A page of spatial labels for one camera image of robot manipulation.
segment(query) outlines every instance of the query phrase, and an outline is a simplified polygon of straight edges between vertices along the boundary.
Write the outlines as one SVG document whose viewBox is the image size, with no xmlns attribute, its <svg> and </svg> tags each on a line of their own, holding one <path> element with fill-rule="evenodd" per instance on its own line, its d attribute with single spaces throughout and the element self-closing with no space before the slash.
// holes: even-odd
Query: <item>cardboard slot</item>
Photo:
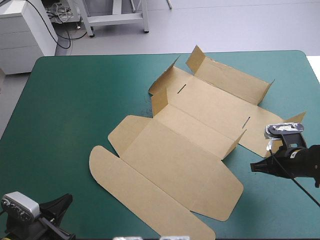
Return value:
<svg viewBox="0 0 320 240">
<path fill-rule="evenodd" d="M 177 94 L 179 94 L 179 93 L 182 91 L 182 89 L 184 89 L 184 87 L 185 87 L 186 85 L 187 85 L 187 84 L 183 85 L 183 87 L 177 92 Z"/>
<path fill-rule="evenodd" d="M 247 122 L 249 121 L 249 119 L 250 119 L 250 116 L 248 117 L 248 119 L 245 121 L 245 123 L 243 124 L 243 126 L 242 126 L 242 129 L 245 127 L 245 125 L 247 124 Z"/>
</svg>

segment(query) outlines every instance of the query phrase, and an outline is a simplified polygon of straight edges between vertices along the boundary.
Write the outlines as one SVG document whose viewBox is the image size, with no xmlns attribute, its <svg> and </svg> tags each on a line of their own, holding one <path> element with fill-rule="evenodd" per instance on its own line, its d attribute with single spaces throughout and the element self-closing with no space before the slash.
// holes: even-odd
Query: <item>silver metal part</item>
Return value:
<svg viewBox="0 0 320 240">
<path fill-rule="evenodd" d="M 114 237 L 113 240 L 143 240 L 140 236 L 117 236 Z"/>
<path fill-rule="evenodd" d="M 264 136 L 266 139 L 271 139 L 277 137 L 275 136 L 275 134 L 288 134 L 288 132 L 301 133 L 303 130 L 303 125 L 301 123 L 296 122 L 270 124 L 265 126 Z"/>
<path fill-rule="evenodd" d="M 1 200 L 2 209 L 22 222 L 32 222 L 40 215 L 39 204 L 22 193 L 7 193 Z"/>
<path fill-rule="evenodd" d="M 189 236 L 162 236 L 160 240 L 190 240 Z"/>
<path fill-rule="evenodd" d="M 143 240 L 140 236 L 117 236 L 113 240 Z M 189 236 L 162 236 L 159 240 L 191 240 Z"/>
</svg>

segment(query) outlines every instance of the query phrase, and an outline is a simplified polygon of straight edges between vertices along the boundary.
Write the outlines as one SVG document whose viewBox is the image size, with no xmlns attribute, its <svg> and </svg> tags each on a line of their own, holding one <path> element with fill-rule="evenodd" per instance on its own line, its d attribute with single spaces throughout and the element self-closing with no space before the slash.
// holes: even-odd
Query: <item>metal frame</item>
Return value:
<svg viewBox="0 0 320 240">
<path fill-rule="evenodd" d="M 137 5 L 136 7 L 135 7 L 135 4 L 134 4 L 134 1 L 133 1 L 133 0 L 130 0 L 130 2 L 131 2 L 131 6 L 132 6 L 132 12 L 135 13 L 135 12 L 139 9 L 139 7 L 140 7 L 141 0 L 139 0 L 138 5 Z M 169 8 L 172 9 L 171 1 L 170 1 L 170 0 L 166 0 L 166 2 L 168 3 Z"/>
<path fill-rule="evenodd" d="M 90 37 L 94 37 L 94 26 L 134 24 L 143 22 L 144 32 L 149 32 L 147 0 L 141 0 L 142 12 L 122 14 L 122 0 L 113 0 L 112 15 L 90 16 L 85 0 L 76 0 L 83 19 L 85 29 Z"/>
</svg>

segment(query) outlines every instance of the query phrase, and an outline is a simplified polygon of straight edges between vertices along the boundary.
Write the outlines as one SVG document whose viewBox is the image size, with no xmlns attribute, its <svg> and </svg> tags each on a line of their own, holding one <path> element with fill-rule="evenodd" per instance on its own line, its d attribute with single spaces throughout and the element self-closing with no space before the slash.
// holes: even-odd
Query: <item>cardboard flap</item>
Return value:
<svg viewBox="0 0 320 240">
<path fill-rule="evenodd" d="M 200 47 L 196 45 L 190 54 L 186 64 L 191 69 L 193 73 L 197 72 L 200 68 L 200 65 L 205 60 L 206 55 L 201 51 Z"/>
<path fill-rule="evenodd" d="M 92 149 L 89 167 L 98 184 L 159 235 L 215 239 L 215 232 L 187 208 L 102 146 Z"/>
<path fill-rule="evenodd" d="M 152 118 L 128 115 L 109 134 L 108 140 L 121 157 Z"/>
<path fill-rule="evenodd" d="M 170 77 L 170 75 L 172 74 L 172 69 L 176 64 L 176 61 L 178 60 L 178 58 L 179 57 L 177 57 L 177 59 L 174 60 L 174 62 L 151 85 L 151 87 L 149 88 L 149 93 L 151 95 L 155 95 L 162 88 L 167 87 L 167 85 L 169 85 L 171 81 L 174 81 L 174 77 Z"/>
<path fill-rule="evenodd" d="M 301 123 L 302 120 L 304 119 L 305 115 L 306 115 L 306 111 L 296 115 L 296 116 L 293 116 L 287 120 L 283 120 L 284 123 Z"/>
<path fill-rule="evenodd" d="M 151 97 L 152 115 L 155 116 L 168 105 L 167 88 L 164 87 Z"/>
<path fill-rule="evenodd" d="M 271 84 L 263 80 L 210 59 L 198 46 L 193 51 L 187 64 L 194 75 L 205 82 L 254 105 L 262 101 L 270 88 Z"/>
<path fill-rule="evenodd" d="M 229 153 L 231 153 L 235 148 L 236 146 L 238 145 L 238 143 L 240 142 L 242 136 L 245 134 L 247 130 L 245 129 L 243 131 L 243 133 L 233 142 L 233 144 L 229 147 L 229 149 L 226 151 L 225 155 L 223 156 L 222 160 L 229 155 Z"/>
</svg>

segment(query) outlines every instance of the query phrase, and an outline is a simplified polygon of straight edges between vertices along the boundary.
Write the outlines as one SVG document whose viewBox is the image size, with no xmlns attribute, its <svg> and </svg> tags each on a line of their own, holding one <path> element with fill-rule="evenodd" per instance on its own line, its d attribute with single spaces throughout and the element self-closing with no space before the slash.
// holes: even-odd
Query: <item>flattened cardboard box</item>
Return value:
<svg viewBox="0 0 320 240">
<path fill-rule="evenodd" d="M 284 120 L 257 106 L 269 83 L 206 57 L 198 47 L 187 61 L 194 75 L 174 64 L 149 89 L 153 118 L 127 116 L 108 139 L 128 169 L 153 183 L 151 188 L 193 212 L 225 221 L 243 186 L 221 160 L 238 143 L 266 156 L 264 127 Z M 285 122 L 300 122 L 303 116 Z M 118 159 L 111 155 L 105 157 Z M 97 169 L 103 164 L 94 164 L 90 170 L 99 183 Z M 117 192 L 113 181 L 101 184 L 112 194 Z M 114 196 L 154 230 L 163 230 L 165 219 L 155 224 L 144 216 L 148 210 L 139 210 L 124 195 Z"/>
</svg>

